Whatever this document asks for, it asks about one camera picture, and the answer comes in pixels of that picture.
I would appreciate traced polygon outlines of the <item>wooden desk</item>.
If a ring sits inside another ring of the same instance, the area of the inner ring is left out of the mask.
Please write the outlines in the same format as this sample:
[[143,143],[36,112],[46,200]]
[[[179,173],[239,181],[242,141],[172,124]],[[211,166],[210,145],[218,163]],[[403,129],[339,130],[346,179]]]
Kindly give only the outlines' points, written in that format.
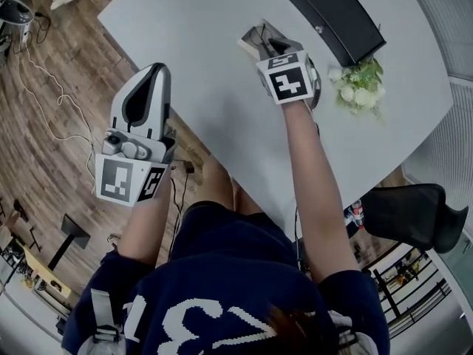
[[72,289],[37,259],[18,238],[10,235],[8,239],[10,241],[0,255],[7,262],[13,261],[13,274],[20,274],[22,284],[48,308],[59,315],[68,316],[71,311],[69,300]]

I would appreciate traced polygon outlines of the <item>black mesh office chair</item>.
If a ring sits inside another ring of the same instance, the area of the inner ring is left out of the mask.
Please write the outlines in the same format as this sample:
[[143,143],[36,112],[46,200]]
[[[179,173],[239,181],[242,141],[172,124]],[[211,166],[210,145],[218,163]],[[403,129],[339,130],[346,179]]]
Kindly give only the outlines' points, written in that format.
[[469,207],[455,210],[433,183],[374,188],[361,198],[364,228],[376,237],[439,254],[451,251],[466,223]]

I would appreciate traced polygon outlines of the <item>red label plastic bottle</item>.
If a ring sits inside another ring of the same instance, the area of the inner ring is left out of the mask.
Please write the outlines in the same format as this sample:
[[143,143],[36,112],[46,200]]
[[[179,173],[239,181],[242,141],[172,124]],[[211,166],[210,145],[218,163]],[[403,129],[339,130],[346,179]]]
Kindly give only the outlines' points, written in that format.
[[351,205],[351,211],[353,214],[353,221],[359,229],[364,229],[364,210],[360,199],[356,200]]

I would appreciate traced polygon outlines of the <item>black rectangular box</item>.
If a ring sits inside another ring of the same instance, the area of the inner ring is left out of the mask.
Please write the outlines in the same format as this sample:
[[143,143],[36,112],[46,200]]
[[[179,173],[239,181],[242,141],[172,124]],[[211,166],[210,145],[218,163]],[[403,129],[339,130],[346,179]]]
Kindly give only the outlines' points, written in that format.
[[343,67],[369,58],[386,41],[358,0],[289,0]]

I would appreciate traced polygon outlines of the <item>grey rounded device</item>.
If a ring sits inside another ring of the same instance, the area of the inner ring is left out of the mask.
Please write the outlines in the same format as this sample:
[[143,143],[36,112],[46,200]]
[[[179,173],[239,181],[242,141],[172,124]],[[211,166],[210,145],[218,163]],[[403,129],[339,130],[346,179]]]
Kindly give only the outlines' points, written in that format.
[[31,0],[0,0],[0,45],[6,41],[7,25],[21,29],[21,43],[27,41],[27,32],[35,18]]

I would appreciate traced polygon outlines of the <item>black table base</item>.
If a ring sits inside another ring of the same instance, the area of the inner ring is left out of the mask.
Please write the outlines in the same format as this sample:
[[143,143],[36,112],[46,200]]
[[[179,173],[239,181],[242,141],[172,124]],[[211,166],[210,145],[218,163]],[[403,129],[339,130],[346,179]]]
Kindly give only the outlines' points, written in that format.
[[64,256],[67,249],[72,243],[75,243],[80,248],[85,249],[90,236],[87,234],[69,215],[65,214],[63,216],[61,231],[66,235],[64,242],[61,244],[60,248],[57,250],[47,268],[50,271],[53,271],[60,259]]

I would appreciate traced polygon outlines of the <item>black metal rack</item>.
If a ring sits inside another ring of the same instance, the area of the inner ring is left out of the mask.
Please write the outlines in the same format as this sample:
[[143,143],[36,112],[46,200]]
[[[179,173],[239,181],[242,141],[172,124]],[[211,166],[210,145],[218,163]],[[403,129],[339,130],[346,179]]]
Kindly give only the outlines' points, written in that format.
[[457,299],[450,284],[427,252],[398,243],[383,254],[356,259],[378,287],[381,307],[394,339],[434,318],[449,298]]

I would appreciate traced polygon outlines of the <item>black eyeglasses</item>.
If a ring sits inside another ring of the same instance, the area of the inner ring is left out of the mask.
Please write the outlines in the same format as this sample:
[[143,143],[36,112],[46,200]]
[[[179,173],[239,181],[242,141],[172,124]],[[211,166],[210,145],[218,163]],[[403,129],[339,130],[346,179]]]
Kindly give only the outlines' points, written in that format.
[[250,29],[249,41],[255,47],[258,47],[261,44],[268,46],[270,38],[273,38],[273,32],[265,24]]

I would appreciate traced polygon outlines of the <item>navy blue printed shirt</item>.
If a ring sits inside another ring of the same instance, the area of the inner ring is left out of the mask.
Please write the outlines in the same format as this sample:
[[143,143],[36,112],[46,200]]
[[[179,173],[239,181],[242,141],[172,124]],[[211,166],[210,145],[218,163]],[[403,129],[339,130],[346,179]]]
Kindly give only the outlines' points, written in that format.
[[117,251],[101,260],[64,329],[73,355],[98,341],[94,291],[126,355],[389,355],[369,276],[340,271],[315,284],[267,215],[212,202],[188,209],[166,264]]

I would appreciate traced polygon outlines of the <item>white flower bouquet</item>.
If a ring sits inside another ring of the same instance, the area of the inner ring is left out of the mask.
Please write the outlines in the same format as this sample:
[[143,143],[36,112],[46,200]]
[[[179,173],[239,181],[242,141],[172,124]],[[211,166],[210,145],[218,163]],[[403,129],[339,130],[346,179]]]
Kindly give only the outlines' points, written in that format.
[[336,104],[352,115],[373,114],[381,119],[379,104],[386,90],[381,77],[384,70],[378,60],[370,56],[355,66],[330,67],[327,77],[336,91]]

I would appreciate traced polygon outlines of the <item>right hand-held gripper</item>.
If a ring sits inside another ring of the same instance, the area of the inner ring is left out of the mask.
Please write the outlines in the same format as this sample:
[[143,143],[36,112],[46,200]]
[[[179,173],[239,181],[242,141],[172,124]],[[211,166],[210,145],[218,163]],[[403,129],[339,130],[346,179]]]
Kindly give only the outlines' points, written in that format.
[[262,85],[275,104],[304,101],[316,106],[321,96],[321,78],[303,46],[288,38],[270,38],[269,44],[280,56],[264,43],[258,45],[256,64]]

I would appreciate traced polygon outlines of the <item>person's right leg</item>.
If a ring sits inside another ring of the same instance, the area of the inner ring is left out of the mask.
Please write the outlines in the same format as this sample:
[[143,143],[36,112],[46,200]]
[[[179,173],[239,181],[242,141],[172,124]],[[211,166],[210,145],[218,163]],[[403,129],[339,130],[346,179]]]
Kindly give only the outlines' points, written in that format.
[[263,213],[260,206],[252,199],[252,197],[237,183],[234,178],[231,178],[231,184],[234,195],[234,211],[246,216],[252,214]]

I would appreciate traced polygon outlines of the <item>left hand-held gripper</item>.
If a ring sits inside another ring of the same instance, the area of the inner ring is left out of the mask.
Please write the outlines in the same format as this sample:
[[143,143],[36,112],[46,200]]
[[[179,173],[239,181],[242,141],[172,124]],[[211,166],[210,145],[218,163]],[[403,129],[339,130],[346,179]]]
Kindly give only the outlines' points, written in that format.
[[154,63],[115,95],[111,128],[105,133],[102,152],[95,156],[97,197],[124,206],[156,197],[177,146],[173,132],[163,137],[170,93],[169,69]]

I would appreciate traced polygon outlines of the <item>person's left forearm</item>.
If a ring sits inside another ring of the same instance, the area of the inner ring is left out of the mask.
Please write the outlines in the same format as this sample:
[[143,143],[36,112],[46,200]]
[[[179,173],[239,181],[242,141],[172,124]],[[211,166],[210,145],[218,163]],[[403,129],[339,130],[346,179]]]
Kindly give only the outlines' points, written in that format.
[[171,197],[171,168],[163,173],[154,197],[132,208],[118,242],[118,254],[155,268]]

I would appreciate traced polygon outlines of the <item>white glasses case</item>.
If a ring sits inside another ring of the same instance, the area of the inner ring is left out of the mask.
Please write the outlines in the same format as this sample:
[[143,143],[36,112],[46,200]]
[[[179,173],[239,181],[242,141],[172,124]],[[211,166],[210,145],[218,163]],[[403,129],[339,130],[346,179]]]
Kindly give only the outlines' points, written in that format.
[[[279,32],[273,25],[271,25],[268,21],[266,20],[261,20],[256,26],[265,24],[267,27],[270,28],[270,30],[273,32],[273,38],[286,38],[281,32]],[[252,45],[249,41],[249,32],[250,29],[241,37],[240,40],[238,40],[237,44],[244,50],[246,53],[248,53],[250,56],[255,58],[257,61],[261,61],[259,59],[259,52],[258,52],[258,47],[255,47]],[[268,47],[273,51],[275,57],[279,56],[274,48],[269,44]]]

